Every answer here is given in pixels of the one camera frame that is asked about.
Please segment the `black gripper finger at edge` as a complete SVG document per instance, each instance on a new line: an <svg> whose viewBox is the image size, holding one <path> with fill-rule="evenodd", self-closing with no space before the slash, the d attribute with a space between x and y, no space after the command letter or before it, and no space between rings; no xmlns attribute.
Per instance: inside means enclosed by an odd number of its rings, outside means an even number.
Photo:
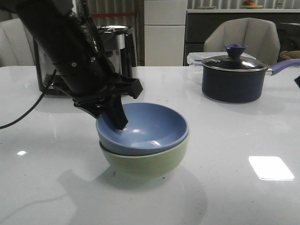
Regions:
<svg viewBox="0 0 300 225"><path fill-rule="evenodd" d="M294 79L297 86L300 88L300 76L298 76L296 79Z"/></svg>

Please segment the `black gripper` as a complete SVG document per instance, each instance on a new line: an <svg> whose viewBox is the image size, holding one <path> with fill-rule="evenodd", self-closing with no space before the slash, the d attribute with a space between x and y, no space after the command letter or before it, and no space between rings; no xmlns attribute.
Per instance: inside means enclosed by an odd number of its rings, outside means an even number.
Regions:
<svg viewBox="0 0 300 225"><path fill-rule="evenodd" d="M98 118L105 112L118 130L123 130L128 123L121 96L130 96L136 99L143 90L139 79L123 75L117 75L106 86L90 94L75 94L63 81L55 81L54 87L71 97L76 108L94 118Z"/></svg>

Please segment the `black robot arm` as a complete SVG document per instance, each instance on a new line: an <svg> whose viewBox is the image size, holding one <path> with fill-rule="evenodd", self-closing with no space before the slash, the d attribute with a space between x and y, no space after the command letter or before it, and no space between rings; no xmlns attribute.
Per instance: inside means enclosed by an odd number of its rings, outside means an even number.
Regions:
<svg viewBox="0 0 300 225"><path fill-rule="evenodd" d="M92 46L72 15L70 0L3 0L2 10L18 15L29 33L45 51L63 83L56 87L69 95L77 108L98 118L105 113L117 129L128 120L121 95L137 98L142 92L138 79L117 74L104 52L96 27L83 8L82 22L96 41ZM299 59L274 65L247 57L217 56L202 61L202 92L209 98L247 103L257 100L266 74L275 75L285 68L299 65Z"/></svg>

